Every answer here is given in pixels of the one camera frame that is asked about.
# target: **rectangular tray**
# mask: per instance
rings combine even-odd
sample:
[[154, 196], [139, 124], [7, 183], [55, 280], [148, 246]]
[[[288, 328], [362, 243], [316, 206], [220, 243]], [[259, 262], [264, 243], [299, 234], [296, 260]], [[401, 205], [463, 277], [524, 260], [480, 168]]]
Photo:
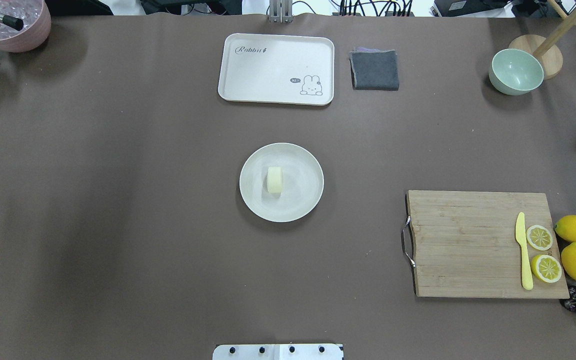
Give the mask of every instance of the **rectangular tray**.
[[[407, 192], [413, 242], [414, 289], [419, 297], [567, 299], [565, 276], [547, 284], [533, 275], [522, 287], [521, 250], [515, 222], [525, 213], [526, 229], [542, 225], [553, 237], [546, 194], [479, 191]], [[539, 254], [561, 262], [557, 241]]]
[[231, 34], [219, 73], [227, 101], [327, 105], [334, 96], [335, 46], [327, 38]]

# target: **yellow knife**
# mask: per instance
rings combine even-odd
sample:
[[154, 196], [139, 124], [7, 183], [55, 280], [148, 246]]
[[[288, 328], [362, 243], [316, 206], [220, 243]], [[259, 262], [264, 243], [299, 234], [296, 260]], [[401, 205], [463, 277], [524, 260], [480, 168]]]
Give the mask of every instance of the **yellow knife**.
[[517, 215], [517, 223], [514, 224], [514, 238], [521, 246], [521, 286], [526, 290], [533, 289], [533, 274], [528, 262], [528, 248], [526, 243], [526, 217], [523, 212]]

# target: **ice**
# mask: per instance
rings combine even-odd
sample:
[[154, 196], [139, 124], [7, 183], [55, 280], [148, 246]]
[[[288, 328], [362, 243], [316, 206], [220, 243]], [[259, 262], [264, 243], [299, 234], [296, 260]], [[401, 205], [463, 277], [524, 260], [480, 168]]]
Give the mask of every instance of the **ice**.
[[[39, 18], [42, 0], [0, 0], [0, 13], [23, 20], [23, 29]], [[0, 39], [7, 39], [19, 32], [0, 23]]]

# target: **white tray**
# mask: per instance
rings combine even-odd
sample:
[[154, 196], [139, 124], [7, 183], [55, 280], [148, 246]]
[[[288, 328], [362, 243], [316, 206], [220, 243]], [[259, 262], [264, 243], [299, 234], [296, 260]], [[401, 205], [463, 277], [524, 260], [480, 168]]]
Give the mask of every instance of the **white tray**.
[[[268, 167], [281, 167], [281, 194], [266, 189]], [[247, 207], [275, 223], [302, 218], [315, 208], [324, 191], [324, 173], [317, 159], [292, 143], [263, 146], [247, 158], [239, 175], [239, 191]]]
[[219, 95], [227, 101], [327, 105], [335, 46], [327, 38], [231, 34], [223, 45]]

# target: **gray cloth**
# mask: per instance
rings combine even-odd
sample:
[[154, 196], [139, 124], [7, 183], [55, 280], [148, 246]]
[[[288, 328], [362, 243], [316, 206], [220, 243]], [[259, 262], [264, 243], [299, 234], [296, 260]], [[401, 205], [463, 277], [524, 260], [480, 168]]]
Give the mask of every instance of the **gray cloth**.
[[350, 51], [350, 68], [355, 89], [400, 89], [395, 50], [356, 48], [355, 51]]

